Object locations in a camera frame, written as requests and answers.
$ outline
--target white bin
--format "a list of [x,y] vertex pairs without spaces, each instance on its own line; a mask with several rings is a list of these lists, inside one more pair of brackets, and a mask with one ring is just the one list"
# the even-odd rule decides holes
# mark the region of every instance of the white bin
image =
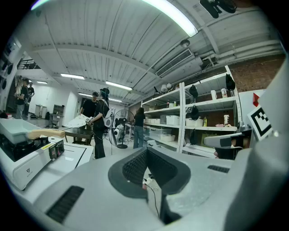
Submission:
[[203,126],[203,120],[200,118],[198,118],[197,120],[192,120],[191,118],[186,119],[186,126],[202,127]]
[[175,140],[175,137],[176,137],[175,135],[164,134],[161,135],[161,140],[165,142],[172,142]]
[[180,125],[180,117],[177,115],[167,115],[168,125]]

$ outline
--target wooden table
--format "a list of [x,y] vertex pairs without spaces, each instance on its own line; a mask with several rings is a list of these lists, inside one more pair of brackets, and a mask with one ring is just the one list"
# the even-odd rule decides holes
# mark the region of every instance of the wooden table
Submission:
[[[72,136],[73,143],[90,145],[90,141],[93,136],[93,131],[87,130],[87,129],[80,129],[80,128],[69,128],[65,130],[65,139],[67,142],[66,136]],[[76,138],[86,139],[86,141],[77,141]]]

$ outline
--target cable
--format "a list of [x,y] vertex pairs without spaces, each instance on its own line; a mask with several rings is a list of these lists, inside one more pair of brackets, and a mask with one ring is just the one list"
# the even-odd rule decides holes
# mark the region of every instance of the cable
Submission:
[[157,213],[158,213],[158,208],[157,208],[157,202],[156,202],[156,199],[155,199],[155,193],[154,193],[154,205],[155,205],[155,209],[157,210]]

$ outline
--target black bag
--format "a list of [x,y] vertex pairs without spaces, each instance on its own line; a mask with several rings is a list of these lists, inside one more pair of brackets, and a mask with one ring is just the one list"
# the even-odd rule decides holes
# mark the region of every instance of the black bag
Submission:
[[191,109],[191,119],[197,120],[198,118],[199,118],[199,110],[196,107],[196,105],[194,105]]
[[236,87],[234,80],[229,74],[226,74],[226,87],[229,91],[233,91]]
[[191,143],[192,145],[194,145],[194,144],[197,143],[197,140],[196,140],[196,137],[197,137],[197,136],[195,135],[195,132],[196,132],[196,130],[193,129],[192,132],[191,132],[191,135],[190,135],[190,143]]
[[49,120],[49,119],[50,119],[50,113],[49,113],[49,112],[46,112],[45,119],[46,119],[46,120]]
[[189,92],[190,92],[190,94],[191,94],[195,99],[197,99],[199,93],[198,93],[197,88],[195,87],[195,85],[192,85],[192,86],[190,87]]

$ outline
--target ceiling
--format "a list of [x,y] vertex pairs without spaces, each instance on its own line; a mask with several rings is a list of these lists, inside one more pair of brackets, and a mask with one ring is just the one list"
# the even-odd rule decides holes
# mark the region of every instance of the ceiling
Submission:
[[[129,104],[166,83],[166,74],[160,78],[155,72],[185,50],[178,45],[183,39],[189,38],[194,53],[185,64],[208,51],[220,54],[232,46],[274,38],[274,29],[256,7],[237,9],[235,14],[223,12],[214,19],[198,0],[170,2],[199,30],[195,36],[189,38],[168,16],[141,0],[50,1],[29,12],[15,36],[58,83],[72,82],[85,93],[105,87],[105,81],[122,84],[133,91],[110,86],[110,97]],[[83,75],[85,80],[63,78],[59,73]],[[173,80],[180,81],[179,75]]]

